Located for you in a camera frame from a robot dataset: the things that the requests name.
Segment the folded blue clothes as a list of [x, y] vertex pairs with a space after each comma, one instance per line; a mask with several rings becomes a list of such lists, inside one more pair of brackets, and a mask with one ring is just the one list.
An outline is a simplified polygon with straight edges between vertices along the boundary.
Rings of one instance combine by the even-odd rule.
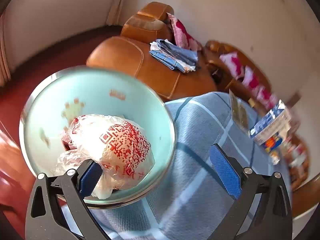
[[167, 39], [151, 42], [149, 54], [170, 70], [179, 70], [185, 74], [194, 72], [197, 68], [197, 52], [180, 48]]

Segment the clear printed plastic bag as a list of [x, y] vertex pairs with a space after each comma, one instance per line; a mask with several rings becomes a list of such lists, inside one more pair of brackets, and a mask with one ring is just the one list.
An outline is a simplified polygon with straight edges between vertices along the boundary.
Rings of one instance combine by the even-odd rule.
[[92, 196], [107, 199], [113, 190], [138, 185], [155, 164], [146, 132], [137, 123], [111, 115], [77, 116], [62, 137], [65, 152], [57, 159], [52, 173], [77, 169], [86, 159], [98, 163], [103, 173]]

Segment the blue plaid tablecloth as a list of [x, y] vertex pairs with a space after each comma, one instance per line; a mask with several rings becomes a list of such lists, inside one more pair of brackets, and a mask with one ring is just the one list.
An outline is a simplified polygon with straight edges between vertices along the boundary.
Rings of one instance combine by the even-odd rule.
[[227, 94], [212, 92], [166, 106], [175, 124], [176, 150], [162, 182], [136, 203], [91, 210], [111, 239], [207, 239], [233, 204], [209, 158], [215, 143], [241, 166], [258, 174], [280, 172], [291, 186], [285, 161], [273, 165], [233, 122]]

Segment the blue Look milk carton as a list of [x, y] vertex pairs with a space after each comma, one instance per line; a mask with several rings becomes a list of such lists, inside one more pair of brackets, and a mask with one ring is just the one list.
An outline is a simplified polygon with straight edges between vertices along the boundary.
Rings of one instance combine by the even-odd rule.
[[280, 146], [292, 128], [293, 116], [279, 100], [248, 132], [248, 135], [269, 156], [272, 165], [280, 162]]

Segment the pink floral pillow on chaise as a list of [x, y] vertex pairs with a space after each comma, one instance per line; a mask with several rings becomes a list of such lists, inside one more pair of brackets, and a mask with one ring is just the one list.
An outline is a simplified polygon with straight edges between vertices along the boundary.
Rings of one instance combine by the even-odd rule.
[[167, 13], [167, 15], [174, 34], [176, 46], [187, 50], [200, 51], [202, 49], [201, 44], [187, 32], [183, 23], [174, 15], [170, 13]]

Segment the light green enamel basin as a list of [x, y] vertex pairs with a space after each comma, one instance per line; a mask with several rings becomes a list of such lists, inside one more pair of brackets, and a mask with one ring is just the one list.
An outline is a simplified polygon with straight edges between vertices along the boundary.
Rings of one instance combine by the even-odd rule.
[[21, 113], [19, 140], [34, 175], [58, 176], [96, 161], [103, 174], [85, 203], [104, 209], [136, 202], [161, 181], [175, 131], [151, 88], [120, 72], [79, 66], [35, 88]]

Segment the pink floral pillow right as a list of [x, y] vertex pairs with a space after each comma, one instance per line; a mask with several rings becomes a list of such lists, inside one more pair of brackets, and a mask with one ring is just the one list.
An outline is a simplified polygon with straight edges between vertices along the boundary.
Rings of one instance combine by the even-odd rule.
[[264, 86], [260, 86], [257, 94], [257, 100], [266, 108], [267, 111], [272, 109], [277, 103], [278, 98]]

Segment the brown leather long sofa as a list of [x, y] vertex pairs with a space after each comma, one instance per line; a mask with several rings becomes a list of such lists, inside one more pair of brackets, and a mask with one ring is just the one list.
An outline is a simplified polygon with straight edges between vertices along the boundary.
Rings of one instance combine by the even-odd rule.
[[[264, 73], [238, 48], [216, 40], [207, 41], [203, 49], [205, 62], [217, 85], [218, 91], [232, 91], [247, 102], [259, 115], [271, 109], [271, 85]], [[319, 175], [306, 182], [309, 175], [311, 154], [306, 142], [296, 133], [290, 142], [303, 151], [306, 160], [298, 168], [289, 168], [293, 190], [293, 216], [297, 218], [311, 211], [319, 203]]]

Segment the pink floral pillow middle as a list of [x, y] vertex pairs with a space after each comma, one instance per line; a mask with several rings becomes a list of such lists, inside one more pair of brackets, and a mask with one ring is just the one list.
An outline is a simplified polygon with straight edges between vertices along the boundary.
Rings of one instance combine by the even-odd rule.
[[253, 73], [253, 70], [249, 66], [245, 67], [244, 79], [242, 84], [253, 97], [257, 97], [259, 92], [265, 88], [259, 81], [256, 74]]

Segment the pink floral pillow left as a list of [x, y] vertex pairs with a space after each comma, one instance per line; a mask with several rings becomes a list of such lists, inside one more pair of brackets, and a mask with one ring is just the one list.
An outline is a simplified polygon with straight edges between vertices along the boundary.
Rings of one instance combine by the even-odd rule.
[[244, 66], [242, 65], [237, 52], [222, 54], [219, 59], [227, 66], [231, 76], [238, 80], [244, 77]]

